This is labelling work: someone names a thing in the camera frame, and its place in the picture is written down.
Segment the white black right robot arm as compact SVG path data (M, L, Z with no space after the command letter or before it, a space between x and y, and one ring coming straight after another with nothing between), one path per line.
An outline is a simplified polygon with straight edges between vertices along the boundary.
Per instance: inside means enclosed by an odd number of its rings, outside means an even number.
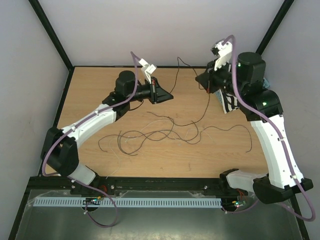
M261 55L243 52L238 55L236 64L237 87L242 99L250 107L267 116L281 134L276 132L272 124L236 100L237 107L244 113L258 136L268 173L253 174L233 168L220 174L218 188L225 195L241 189L254 193L264 204L280 203L300 193L282 146L282 142L288 142L285 139L283 108L278 95L263 86L266 62Z

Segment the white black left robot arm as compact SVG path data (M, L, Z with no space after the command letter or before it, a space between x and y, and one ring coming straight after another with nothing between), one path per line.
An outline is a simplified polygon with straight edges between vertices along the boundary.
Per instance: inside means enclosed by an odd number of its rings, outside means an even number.
M80 163L79 147L102 128L123 117L130 110L131 102L149 100L160 104L173 98L153 76L141 84L134 72L120 72L114 91L94 111L62 129L51 127L47 131L41 152L42 174L47 176L46 166L50 166L56 174L82 183L87 193L96 193L100 181L96 179L97 173Z

